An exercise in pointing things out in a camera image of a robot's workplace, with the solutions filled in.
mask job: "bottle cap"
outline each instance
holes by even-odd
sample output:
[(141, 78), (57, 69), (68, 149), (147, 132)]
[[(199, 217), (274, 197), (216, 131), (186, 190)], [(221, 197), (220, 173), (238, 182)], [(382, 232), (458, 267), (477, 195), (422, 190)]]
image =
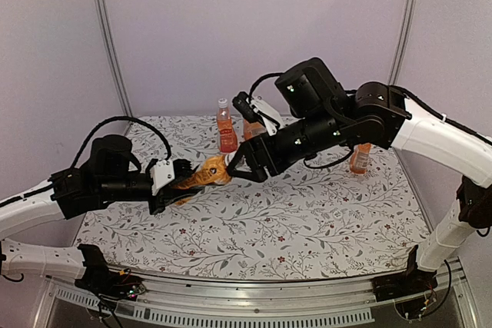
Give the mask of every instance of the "bottle cap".
[(227, 108), (229, 105), (228, 100), (226, 98), (218, 99), (218, 107), (219, 108)]

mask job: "white panel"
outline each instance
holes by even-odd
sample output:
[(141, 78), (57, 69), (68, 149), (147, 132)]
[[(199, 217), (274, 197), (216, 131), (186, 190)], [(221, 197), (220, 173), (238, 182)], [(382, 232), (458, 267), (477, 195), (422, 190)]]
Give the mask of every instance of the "white panel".
[[(86, 309), (98, 309), (98, 299), (87, 291), (65, 286), (57, 286), (55, 294), (56, 297), (60, 300), (83, 306)], [(117, 312), (117, 314), (121, 317), (131, 320), (137, 320), (143, 323), (154, 323), (158, 326), (173, 326), (177, 328), (208, 328), (214, 326), (224, 328), (335, 328), (344, 326), (360, 326), (362, 324), (373, 323), (375, 321), (375, 319), (372, 317), (372, 312), (370, 308), (347, 310), (340, 313), (331, 313), (324, 315), (307, 315), (300, 317), (287, 316), (285, 318), (213, 316), (201, 315), (193, 312), (192, 310), (190, 311), (190, 313), (181, 313), (158, 309), (155, 306), (147, 304), (142, 305), (138, 303), (133, 303), (132, 309), (127, 308), (127, 315), (123, 315), (119, 312)]]
[(405, 100), (405, 120), (391, 143), (395, 149), (418, 153), (470, 178), (480, 187), (492, 185), (492, 147), (436, 118), (415, 101)]
[[(214, 112), (319, 56), (346, 87), (387, 81), (405, 0), (107, 0), (137, 115)], [(287, 111), (273, 81), (258, 92)]]
[(84, 255), (77, 247), (47, 247), (3, 240), (2, 276), (19, 274), (65, 277), (78, 280), (84, 276)]
[[(431, 107), (483, 134), (492, 134), (492, 0), (418, 0), (398, 84)], [(447, 213), (459, 174), (427, 159), (404, 155), (434, 223)], [(477, 235), (460, 258), (482, 318), (492, 326), (492, 237)]]
[(475, 229), (466, 222), (460, 222), (460, 201), (455, 200), (446, 217), (436, 226), (432, 234), (422, 241), (417, 249), (419, 270), (435, 272), (443, 260), (448, 259)]
[[(28, 192), (49, 184), (48, 181), (42, 181)], [(0, 207), (0, 240), (39, 224), (65, 219), (58, 203), (51, 199), (53, 192), (48, 190)]]
[[(121, 109), (94, 0), (0, 0), (0, 9), (3, 199), (67, 168), (91, 128)], [(79, 224), (48, 224), (13, 238), (66, 245)], [(0, 279), (0, 326), (31, 326), (40, 282)]]

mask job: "plastic bottle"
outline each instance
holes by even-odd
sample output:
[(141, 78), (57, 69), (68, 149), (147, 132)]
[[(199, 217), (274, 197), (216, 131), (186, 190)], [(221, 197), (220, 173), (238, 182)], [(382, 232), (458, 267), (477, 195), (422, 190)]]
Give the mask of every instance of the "plastic bottle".
[(371, 146), (371, 144), (360, 144), (355, 148), (351, 156), (351, 171), (355, 174), (365, 174), (367, 172)]
[(218, 148), (221, 153), (231, 153), (238, 149), (238, 136), (232, 125), (229, 103), (225, 98), (218, 99)]
[(267, 129), (261, 123), (249, 123), (244, 119), (243, 137), (245, 141), (254, 136), (258, 136), (259, 134), (263, 134), (266, 131)]

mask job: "leaf pattern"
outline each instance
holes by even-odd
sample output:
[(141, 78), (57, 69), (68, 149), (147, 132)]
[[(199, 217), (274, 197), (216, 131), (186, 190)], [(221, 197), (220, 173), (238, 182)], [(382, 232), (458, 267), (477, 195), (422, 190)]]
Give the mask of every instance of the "leaf pattern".
[[(169, 140), (173, 158), (199, 165), (218, 154), (214, 117), (146, 117)], [(241, 123), (236, 120), (237, 132)], [(165, 148), (146, 128), (128, 132), (142, 166)], [(313, 160), (344, 155), (333, 147)], [(351, 277), (404, 268), (429, 234), (392, 151), (373, 147), (369, 170), (347, 163), (312, 170), (301, 162), (263, 184), (234, 179), (182, 206), (148, 214), (116, 203), (85, 215), (76, 243), (98, 245), (109, 263), (200, 277), (291, 280)]]

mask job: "white wall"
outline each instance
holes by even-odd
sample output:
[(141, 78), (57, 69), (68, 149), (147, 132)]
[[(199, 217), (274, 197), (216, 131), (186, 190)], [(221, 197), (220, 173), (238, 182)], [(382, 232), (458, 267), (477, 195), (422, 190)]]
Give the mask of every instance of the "white wall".
[[(431, 107), (492, 135), (492, 0), (418, 0), (398, 81)], [(417, 155), (404, 156), (436, 224), (460, 175)], [(483, 326), (492, 326), (492, 237), (473, 235), (459, 252)]]
[[(93, 0), (0, 0), (0, 9), (2, 199), (67, 168), (90, 129), (121, 108)], [(46, 224), (13, 238), (68, 245), (79, 224)], [(40, 283), (0, 278), (0, 326), (32, 324)]]
[[(319, 56), (346, 88), (387, 81), (405, 0), (107, 0), (137, 116), (213, 113), (259, 76)], [(260, 93), (287, 105), (265, 82)]]

